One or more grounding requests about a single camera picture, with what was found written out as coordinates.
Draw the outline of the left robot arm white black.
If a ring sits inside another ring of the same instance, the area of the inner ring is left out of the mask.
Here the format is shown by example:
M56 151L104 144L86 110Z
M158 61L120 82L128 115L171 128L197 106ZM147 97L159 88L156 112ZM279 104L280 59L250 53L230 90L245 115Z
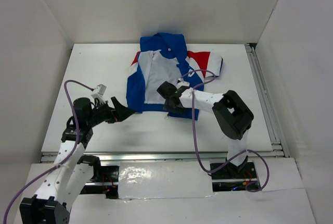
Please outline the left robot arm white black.
M85 184L101 179L100 159L84 154L93 127L103 122L122 122L135 113L115 97L111 101L113 106L99 99L91 102L86 97L73 102L74 113L67 121L52 170L44 176L34 195L20 203L23 223L69 223L73 203Z

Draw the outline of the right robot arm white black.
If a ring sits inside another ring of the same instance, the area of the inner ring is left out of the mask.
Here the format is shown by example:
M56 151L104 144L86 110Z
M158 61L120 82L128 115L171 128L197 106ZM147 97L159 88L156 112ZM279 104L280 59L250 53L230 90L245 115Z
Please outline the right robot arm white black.
M248 161L247 137L254 115L235 91L209 93L191 88L187 82L175 86L166 81L157 88L157 92L165 99L164 108L168 112L183 115L187 109L191 110L196 157L204 172L213 174L227 167L232 178L244 174ZM226 161L213 170L206 169L200 159L195 126L196 109L213 114L229 140Z

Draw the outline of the blue white red jacket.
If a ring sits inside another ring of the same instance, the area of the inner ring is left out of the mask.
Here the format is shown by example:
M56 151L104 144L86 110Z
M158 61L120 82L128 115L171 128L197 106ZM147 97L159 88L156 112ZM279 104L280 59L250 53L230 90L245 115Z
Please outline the blue white red jacket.
M127 78L127 106L137 113L163 111L165 100L157 92L163 82L176 85L183 77L191 87L199 84L202 91L204 79L218 77L222 66L219 54L189 51L182 34L160 32L142 37Z

